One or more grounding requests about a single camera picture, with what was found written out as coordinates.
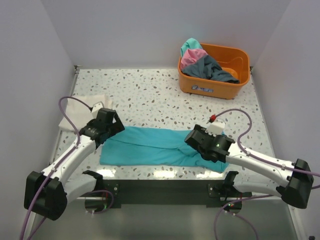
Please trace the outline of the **turquoise blue t shirt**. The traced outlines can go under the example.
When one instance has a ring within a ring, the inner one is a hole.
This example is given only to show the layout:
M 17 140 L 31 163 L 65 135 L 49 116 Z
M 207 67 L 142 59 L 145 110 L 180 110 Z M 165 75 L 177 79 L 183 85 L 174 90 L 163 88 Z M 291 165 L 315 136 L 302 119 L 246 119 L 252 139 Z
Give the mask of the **turquoise blue t shirt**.
M 126 126 L 106 140 L 99 164 L 104 166 L 201 167 L 222 173 L 228 163 L 212 162 L 185 143 L 188 130 Z

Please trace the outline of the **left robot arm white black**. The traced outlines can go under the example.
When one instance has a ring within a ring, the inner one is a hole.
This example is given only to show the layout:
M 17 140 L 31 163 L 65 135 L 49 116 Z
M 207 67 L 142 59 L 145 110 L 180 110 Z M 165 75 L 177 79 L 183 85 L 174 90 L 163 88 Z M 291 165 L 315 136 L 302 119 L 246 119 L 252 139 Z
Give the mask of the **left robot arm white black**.
M 69 181 L 78 166 L 99 146 L 125 127 L 117 112 L 101 108 L 78 133 L 63 156 L 41 172 L 32 171 L 26 178 L 24 208 L 50 220 L 57 220 L 67 205 L 86 194 L 99 196 L 104 190 L 103 176 L 86 170 Z

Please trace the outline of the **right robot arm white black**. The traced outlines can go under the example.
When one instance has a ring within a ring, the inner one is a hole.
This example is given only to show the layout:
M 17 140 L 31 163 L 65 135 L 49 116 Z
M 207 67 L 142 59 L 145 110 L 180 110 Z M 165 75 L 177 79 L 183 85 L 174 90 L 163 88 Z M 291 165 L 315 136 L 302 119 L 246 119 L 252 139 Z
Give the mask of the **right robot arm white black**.
M 292 162 L 249 151 L 232 138 L 213 134 L 198 124 L 184 141 L 206 161 L 237 165 L 268 179 L 253 182 L 249 177 L 236 173 L 222 185 L 227 196 L 255 192 L 280 197 L 295 208 L 307 208 L 314 177 L 305 160 L 298 158 Z

